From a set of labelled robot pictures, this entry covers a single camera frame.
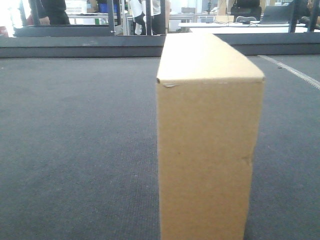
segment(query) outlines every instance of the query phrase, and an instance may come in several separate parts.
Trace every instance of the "person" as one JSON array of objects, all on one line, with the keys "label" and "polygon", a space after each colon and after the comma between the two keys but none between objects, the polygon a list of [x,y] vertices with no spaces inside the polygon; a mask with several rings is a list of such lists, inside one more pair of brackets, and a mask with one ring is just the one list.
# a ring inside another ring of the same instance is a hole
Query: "person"
[{"label": "person", "polygon": [[35,2],[41,25],[70,24],[69,17],[66,14],[65,0],[35,0]]},{"label": "person", "polygon": [[[133,20],[136,23],[135,34],[145,35],[146,34],[146,0],[130,0],[129,1]],[[166,0],[165,4],[169,5],[170,1]],[[162,34],[163,30],[162,21],[164,17],[161,15],[161,0],[152,0],[151,5],[151,29],[153,35]]]},{"label": "person", "polygon": [[[301,0],[298,8],[299,22],[302,24],[309,24],[312,9],[314,8],[314,0]],[[320,17],[317,17],[316,24],[320,24]]]}]

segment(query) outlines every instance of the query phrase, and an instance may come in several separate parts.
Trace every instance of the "office chair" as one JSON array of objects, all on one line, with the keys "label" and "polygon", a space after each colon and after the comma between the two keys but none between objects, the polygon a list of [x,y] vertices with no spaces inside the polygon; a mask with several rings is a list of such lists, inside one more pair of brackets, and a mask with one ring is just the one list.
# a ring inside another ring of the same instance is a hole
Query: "office chair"
[{"label": "office chair", "polygon": [[243,23],[243,22],[250,22],[250,21],[257,21],[254,16],[237,16],[235,19],[236,23]]},{"label": "office chair", "polygon": [[231,7],[231,15],[234,16],[234,22],[239,16],[255,17],[256,21],[260,21],[261,12],[260,0],[235,0]]}]

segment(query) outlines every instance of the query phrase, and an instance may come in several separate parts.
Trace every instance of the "dark clothing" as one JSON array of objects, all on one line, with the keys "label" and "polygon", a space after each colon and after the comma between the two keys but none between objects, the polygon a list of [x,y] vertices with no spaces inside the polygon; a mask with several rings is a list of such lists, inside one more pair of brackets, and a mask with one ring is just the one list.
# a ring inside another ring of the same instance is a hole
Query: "dark clothing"
[{"label": "dark clothing", "polygon": [[68,25],[65,0],[35,0],[40,19],[49,17],[50,25]]}]

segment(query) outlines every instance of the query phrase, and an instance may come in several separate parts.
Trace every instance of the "cardboard box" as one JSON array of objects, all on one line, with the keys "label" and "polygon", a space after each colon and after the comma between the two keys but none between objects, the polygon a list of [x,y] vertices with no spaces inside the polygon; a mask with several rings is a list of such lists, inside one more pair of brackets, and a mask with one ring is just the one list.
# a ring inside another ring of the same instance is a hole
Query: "cardboard box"
[{"label": "cardboard box", "polygon": [[98,12],[98,4],[96,0],[87,0],[87,7],[86,12],[87,13],[96,13]]},{"label": "cardboard box", "polygon": [[168,34],[157,73],[162,240],[242,240],[264,74],[212,34]]}]

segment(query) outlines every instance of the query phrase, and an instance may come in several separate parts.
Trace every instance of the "box side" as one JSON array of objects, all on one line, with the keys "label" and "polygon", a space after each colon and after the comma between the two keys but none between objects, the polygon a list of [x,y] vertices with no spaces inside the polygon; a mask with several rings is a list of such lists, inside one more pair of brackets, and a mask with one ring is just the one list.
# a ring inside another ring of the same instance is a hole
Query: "box side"
[{"label": "box side", "polygon": [[262,83],[157,85],[163,240],[242,240]]}]

